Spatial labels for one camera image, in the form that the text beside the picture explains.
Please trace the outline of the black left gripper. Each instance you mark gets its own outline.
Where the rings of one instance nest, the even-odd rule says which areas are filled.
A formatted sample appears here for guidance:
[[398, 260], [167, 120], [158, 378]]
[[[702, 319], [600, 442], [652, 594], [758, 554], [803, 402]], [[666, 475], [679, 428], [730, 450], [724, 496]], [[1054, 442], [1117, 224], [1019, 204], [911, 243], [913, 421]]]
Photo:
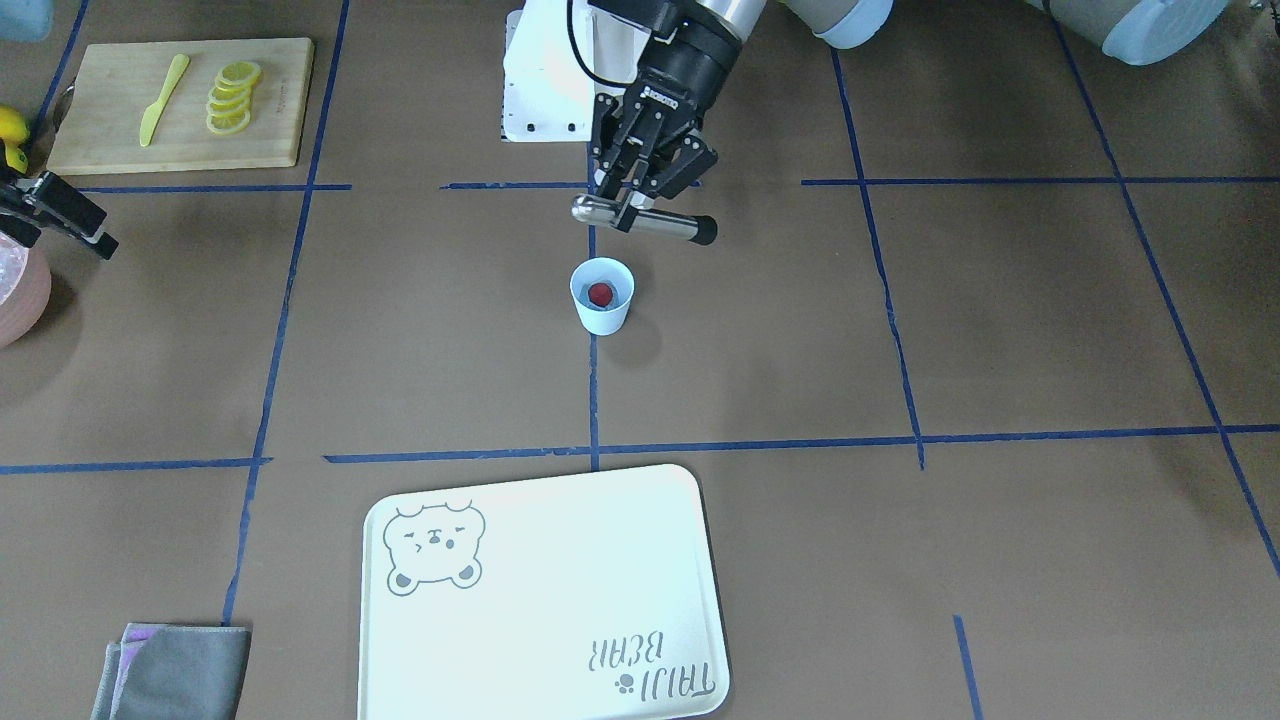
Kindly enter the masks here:
[[616, 229], [653, 220], [653, 191], [684, 191], [718, 161], [703, 136], [742, 49], [719, 18], [682, 18], [668, 41], [646, 42], [622, 96], [596, 96], [589, 152], [595, 196], [612, 202]]

